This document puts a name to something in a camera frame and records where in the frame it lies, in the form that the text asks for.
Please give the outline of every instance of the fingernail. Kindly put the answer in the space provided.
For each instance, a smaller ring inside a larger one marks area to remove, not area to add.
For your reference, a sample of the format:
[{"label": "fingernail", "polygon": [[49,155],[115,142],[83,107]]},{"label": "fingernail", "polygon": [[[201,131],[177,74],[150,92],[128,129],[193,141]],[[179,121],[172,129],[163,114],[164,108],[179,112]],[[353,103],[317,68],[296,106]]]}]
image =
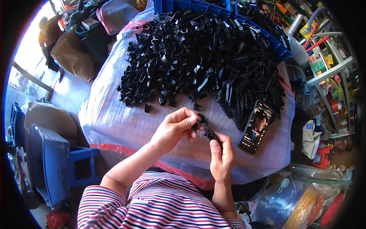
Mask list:
[{"label": "fingernail", "polygon": [[210,146],[211,146],[211,148],[220,147],[219,143],[216,140],[211,140],[210,141]]},{"label": "fingernail", "polygon": [[189,123],[194,124],[194,123],[197,122],[197,117],[196,116],[191,116],[191,117],[188,118],[188,121],[189,121]]}]

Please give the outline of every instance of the black cable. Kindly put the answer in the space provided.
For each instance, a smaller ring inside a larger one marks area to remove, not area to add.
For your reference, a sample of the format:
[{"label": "black cable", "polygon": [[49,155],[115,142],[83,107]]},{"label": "black cable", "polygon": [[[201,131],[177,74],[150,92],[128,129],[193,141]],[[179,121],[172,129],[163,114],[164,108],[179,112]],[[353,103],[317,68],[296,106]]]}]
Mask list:
[{"label": "black cable", "polygon": [[245,213],[248,215],[248,217],[249,217],[249,224],[250,224],[250,226],[252,227],[252,229],[254,229],[254,227],[253,227],[253,224],[252,224],[252,222],[251,222],[251,217],[250,217],[250,214],[251,214],[251,212],[250,211],[248,211],[247,210],[247,208],[241,203],[241,202],[238,202],[238,201],[235,201],[236,203],[238,203],[238,204],[240,204],[241,206],[243,206],[243,208],[244,208],[244,211],[245,211]]}]

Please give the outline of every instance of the hand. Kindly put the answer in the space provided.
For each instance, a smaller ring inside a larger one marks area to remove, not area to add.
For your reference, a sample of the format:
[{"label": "hand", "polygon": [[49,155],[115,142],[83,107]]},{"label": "hand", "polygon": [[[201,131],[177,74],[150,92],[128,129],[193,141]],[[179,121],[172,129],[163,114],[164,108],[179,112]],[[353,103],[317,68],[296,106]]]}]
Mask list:
[{"label": "hand", "polygon": [[168,114],[151,138],[150,144],[158,147],[164,154],[169,153],[184,136],[188,137],[189,142],[197,137],[196,131],[191,129],[197,121],[201,121],[199,116],[187,107]]},{"label": "hand", "polygon": [[231,167],[234,160],[234,150],[232,149],[231,138],[215,133],[218,139],[223,143],[223,150],[216,140],[210,141],[211,163],[210,171],[216,182],[231,183]]}]

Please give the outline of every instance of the left hand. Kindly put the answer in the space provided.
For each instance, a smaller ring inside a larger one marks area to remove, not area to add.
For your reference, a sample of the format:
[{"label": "left hand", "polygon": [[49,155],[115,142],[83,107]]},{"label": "left hand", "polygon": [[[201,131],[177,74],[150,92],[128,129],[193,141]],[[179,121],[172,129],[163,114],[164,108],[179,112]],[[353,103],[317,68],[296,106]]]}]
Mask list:
[{"label": "left hand", "polygon": [[187,107],[168,114],[151,138],[150,144],[164,154],[169,153],[184,136],[188,137],[189,142],[197,137],[197,133],[191,128],[200,120],[196,112]]}]

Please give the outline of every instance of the brown paper bag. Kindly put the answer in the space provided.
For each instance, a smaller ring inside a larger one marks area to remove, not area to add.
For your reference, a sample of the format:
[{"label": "brown paper bag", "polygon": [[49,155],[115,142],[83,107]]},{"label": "brown paper bag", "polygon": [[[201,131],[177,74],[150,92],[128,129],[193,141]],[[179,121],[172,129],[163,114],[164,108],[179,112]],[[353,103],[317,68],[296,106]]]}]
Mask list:
[{"label": "brown paper bag", "polygon": [[51,51],[51,56],[66,71],[88,82],[95,78],[93,57],[83,48],[76,26],[63,33]]}]

